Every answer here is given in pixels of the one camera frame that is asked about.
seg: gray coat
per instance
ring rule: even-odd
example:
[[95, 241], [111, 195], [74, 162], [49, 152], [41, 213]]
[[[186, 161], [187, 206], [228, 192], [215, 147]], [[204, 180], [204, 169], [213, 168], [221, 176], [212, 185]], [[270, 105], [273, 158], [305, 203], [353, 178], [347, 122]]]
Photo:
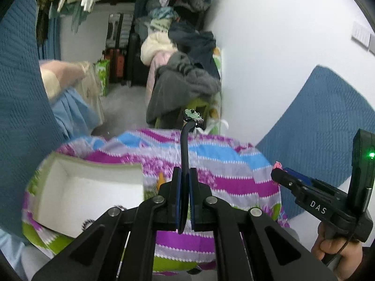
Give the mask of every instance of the gray coat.
[[197, 97], [208, 97], [221, 90], [219, 79], [194, 66], [189, 57], [175, 52], [155, 74], [155, 86], [146, 112], [147, 123], [186, 106]]

